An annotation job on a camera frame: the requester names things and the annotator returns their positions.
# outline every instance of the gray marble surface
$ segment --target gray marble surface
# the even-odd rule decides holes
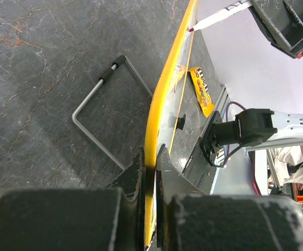
[[[104,186],[121,172],[71,114],[120,54],[153,91],[187,3],[0,0],[0,196],[11,189]],[[210,75],[206,81],[216,99],[219,84],[200,32],[191,59],[191,66]],[[189,156],[206,121],[191,84],[184,95],[188,120],[175,137],[176,163]],[[144,144],[150,102],[122,66],[79,120],[128,166]]]

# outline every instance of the white wall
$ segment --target white wall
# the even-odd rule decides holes
[[[200,0],[198,20],[233,2]],[[202,33],[217,76],[231,100],[246,108],[303,113],[303,59],[291,59],[273,48],[249,10]]]

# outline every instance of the black foam grip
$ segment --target black foam grip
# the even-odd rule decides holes
[[[124,55],[121,55],[113,62],[112,65],[116,65],[116,68],[119,68],[120,65],[125,63],[125,61],[126,61],[126,57]]]
[[[114,70],[112,68],[108,68],[107,70],[105,70],[105,72],[101,75],[101,77],[99,78],[99,80],[103,80],[104,83],[106,83],[106,81],[109,80],[109,78],[113,75]]]

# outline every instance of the yellow snack package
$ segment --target yellow snack package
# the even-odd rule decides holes
[[[199,105],[204,115],[208,118],[214,109],[214,105],[212,104],[212,99],[208,93],[203,71],[200,67],[193,67],[189,70],[189,73],[192,78]]]

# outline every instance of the black plastic mount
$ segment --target black plastic mount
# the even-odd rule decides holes
[[[296,58],[303,51],[303,0],[251,0],[260,30],[272,46]]]
[[[236,115],[235,121],[216,124],[215,140],[219,145],[238,143],[256,146],[267,141],[278,130],[272,125],[273,111],[248,109]]]
[[[210,166],[207,158],[213,163],[219,150],[214,140],[214,127],[215,124],[222,123],[220,113],[214,111],[209,121],[203,137],[198,138],[183,170],[187,180],[207,195],[210,194],[216,173],[216,168]]]
[[[185,121],[186,121],[186,114],[184,114],[181,118],[178,118],[177,120],[177,125],[176,125],[176,130],[183,130],[184,125],[185,125]]]

